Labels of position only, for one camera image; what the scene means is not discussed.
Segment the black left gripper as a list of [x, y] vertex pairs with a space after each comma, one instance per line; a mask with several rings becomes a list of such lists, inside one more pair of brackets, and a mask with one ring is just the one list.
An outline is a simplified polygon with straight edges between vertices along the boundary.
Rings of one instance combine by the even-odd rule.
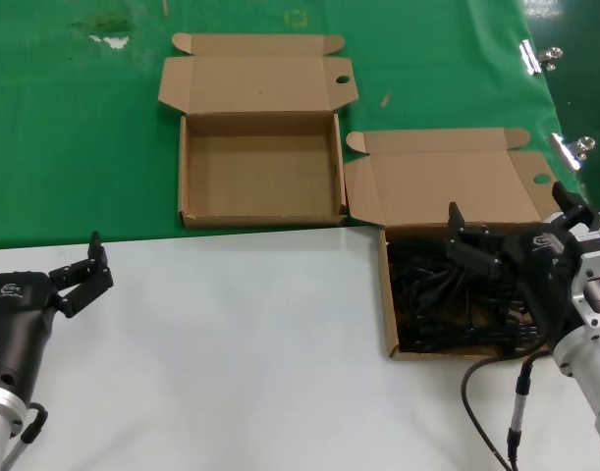
[[85, 259], [48, 275], [0, 273], [0, 388], [30, 400], [56, 312], [71, 319], [113, 285], [99, 232], [92, 233]]

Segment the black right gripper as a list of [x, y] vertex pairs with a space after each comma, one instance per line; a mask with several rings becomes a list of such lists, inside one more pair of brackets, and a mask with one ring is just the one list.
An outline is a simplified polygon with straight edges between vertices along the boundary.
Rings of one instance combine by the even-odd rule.
[[600, 210], [560, 182], [552, 196], [562, 214], [551, 224], [539, 223], [503, 233], [485, 225], [468, 226], [455, 201], [449, 204], [447, 257], [485, 278], [501, 278], [503, 261], [516, 276], [518, 292], [550, 350], [582, 326], [572, 303], [576, 262], [565, 251], [578, 224], [600, 230]]

